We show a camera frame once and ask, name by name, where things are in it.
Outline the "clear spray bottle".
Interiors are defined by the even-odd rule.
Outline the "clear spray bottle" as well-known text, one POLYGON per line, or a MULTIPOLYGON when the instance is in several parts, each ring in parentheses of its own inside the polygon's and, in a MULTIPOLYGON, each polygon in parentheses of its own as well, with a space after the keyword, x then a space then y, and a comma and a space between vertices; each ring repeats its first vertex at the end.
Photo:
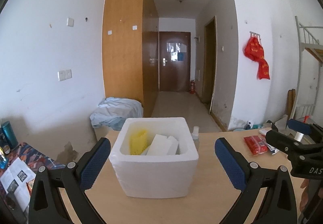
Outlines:
POLYGON ((196 149, 199 149, 199 144, 200 144, 200 140, 199 140, 199 126, 194 126, 193 127, 193 131, 191 133, 193 142, 195 144, 196 149))

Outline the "metal bunk bed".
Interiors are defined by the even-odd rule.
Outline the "metal bunk bed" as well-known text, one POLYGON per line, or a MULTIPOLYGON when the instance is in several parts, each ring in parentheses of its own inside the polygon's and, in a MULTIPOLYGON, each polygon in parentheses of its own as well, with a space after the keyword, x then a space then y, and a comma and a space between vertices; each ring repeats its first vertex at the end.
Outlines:
POLYGON ((318 106, 322 70, 322 42, 313 32, 322 31, 321 26, 303 25, 295 17, 298 36, 298 82, 292 106, 291 119, 313 116, 318 106))

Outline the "brown entrance door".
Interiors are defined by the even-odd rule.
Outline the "brown entrance door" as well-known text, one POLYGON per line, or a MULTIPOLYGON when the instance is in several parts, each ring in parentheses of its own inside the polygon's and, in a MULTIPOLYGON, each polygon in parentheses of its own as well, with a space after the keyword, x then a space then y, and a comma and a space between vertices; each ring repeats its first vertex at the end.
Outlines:
POLYGON ((159 87, 161 91, 189 91, 191 72, 191 34, 159 33, 159 87))

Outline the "red tissue pack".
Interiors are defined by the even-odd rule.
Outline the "red tissue pack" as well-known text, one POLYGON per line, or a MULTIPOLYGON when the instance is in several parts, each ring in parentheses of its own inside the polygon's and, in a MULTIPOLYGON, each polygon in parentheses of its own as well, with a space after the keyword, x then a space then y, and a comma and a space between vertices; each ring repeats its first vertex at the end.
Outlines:
POLYGON ((244 137, 245 144, 248 146, 251 154, 259 155, 264 154, 268 151, 264 141, 258 135, 251 135, 244 137))

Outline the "white wall socket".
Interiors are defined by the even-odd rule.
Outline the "white wall socket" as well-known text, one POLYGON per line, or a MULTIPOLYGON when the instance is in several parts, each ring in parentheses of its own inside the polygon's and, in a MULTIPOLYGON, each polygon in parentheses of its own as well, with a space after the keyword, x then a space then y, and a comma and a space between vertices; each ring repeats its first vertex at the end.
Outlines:
POLYGON ((58 81, 64 81, 72 78, 72 70, 58 71, 58 81))

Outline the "white paper booklet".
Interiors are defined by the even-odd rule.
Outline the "white paper booklet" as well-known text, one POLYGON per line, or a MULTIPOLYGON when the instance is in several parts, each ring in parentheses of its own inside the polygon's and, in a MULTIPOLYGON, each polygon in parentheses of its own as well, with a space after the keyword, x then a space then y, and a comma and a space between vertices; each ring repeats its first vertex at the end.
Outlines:
POLYGON ((20 158, 16 158, 1 176, 1 183, 6 193, 14 194, 22 211, 28 207, 31 197, 27 183, 35 177, 35 173, 20 158))

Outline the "white foam box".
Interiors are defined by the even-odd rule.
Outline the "white foam box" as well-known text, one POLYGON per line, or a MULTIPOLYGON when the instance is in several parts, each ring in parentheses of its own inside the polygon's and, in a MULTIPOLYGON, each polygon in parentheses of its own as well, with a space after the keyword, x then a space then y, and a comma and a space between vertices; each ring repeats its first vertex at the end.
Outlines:
POLYGON ((109 160, 128 197, 166 199, 185 197, 197 167, 199 155, 185 118, 129 118, 113 144, 109 160), (174 137, 174 155, 132 155, 130 138, 141 130, 147 140, 156 135, 174 137))

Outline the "red hanging bags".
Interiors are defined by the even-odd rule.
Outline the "red hanging bags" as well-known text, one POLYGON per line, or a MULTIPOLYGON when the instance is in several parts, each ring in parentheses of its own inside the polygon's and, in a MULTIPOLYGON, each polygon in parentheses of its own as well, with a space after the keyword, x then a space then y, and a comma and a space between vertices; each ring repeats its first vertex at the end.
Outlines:
POLYGON ((258 63, 257 78, 259 80, 270 79, 269 65, 264 58, 264 49, 256 34, 251 34, 244 49, 244 55, 250 60, 258 63))

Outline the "light blue bedding pile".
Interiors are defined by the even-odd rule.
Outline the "light blue bedding pile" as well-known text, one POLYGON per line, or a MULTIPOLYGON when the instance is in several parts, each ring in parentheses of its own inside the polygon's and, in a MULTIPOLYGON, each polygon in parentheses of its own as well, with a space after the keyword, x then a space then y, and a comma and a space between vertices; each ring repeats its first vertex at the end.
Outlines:
POLYGON ((103 99, 90 115, 93 128, 102 126, 120 131, 128 118, 142 118, 142 104, 134 99, 108 97, 103 99))

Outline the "orange wooden wardrobe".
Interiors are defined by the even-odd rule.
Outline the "orange wooden wardrobe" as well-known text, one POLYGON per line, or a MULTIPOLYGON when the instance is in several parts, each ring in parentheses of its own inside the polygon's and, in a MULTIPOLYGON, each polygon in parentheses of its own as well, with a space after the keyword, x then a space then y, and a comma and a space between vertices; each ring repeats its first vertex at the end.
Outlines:
POLYGON ((105 0, 105 95, 139 101, 145 117, 151 116, 158 95, 158 27, 154 0, 105 0))

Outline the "teal metal can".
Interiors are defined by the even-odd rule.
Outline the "teal metal can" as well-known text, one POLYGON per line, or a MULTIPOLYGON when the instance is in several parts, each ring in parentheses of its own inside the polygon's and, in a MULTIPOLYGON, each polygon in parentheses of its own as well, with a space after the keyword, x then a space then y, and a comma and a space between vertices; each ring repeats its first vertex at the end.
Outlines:
POLYGON ((15 136, 11 123, 9 121, 4 122, 1 125, 2 132, 6 138, 7 143, 11 149, 14 149, 18 146, 18 140, 15 136))

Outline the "red fire extinguisher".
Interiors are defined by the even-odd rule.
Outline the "red fire extinguisher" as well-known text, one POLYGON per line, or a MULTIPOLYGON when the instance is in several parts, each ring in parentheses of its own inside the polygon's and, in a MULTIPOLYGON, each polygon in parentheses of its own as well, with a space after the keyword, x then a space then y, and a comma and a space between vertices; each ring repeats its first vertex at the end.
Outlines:
POLYGON ((195 94, 195 80, 191 80, 191 82, 190 82, 189 93, 195 94))

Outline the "red white tube pack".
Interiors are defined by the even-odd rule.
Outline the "red white tube pack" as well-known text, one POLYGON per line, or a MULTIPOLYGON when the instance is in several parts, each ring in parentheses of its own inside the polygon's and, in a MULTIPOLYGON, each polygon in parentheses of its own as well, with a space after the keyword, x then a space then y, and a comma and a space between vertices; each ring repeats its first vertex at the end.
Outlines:
POLYGON ((263 142, 266 145, 266 147, 268 148, 268 150, 271 152, 272 155, 277 154, 279 152, 279 150, 277 148, 268 144, 265 138, 263 138, 263 142))

